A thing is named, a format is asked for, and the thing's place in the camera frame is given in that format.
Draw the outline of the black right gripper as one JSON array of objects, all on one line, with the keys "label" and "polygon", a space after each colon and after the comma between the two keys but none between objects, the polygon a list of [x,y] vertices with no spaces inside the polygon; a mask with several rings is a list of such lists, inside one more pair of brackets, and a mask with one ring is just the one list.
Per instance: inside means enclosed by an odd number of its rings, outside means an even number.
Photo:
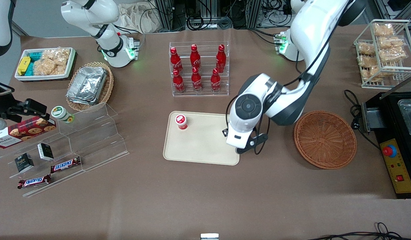
[{"label": "black right gripper", "polygon": [[48,120],[47,106],[33,100],[18,101],[15,99],[0,100],[0,118],[16,123],[22,122],[22,115],[37,116]]}]

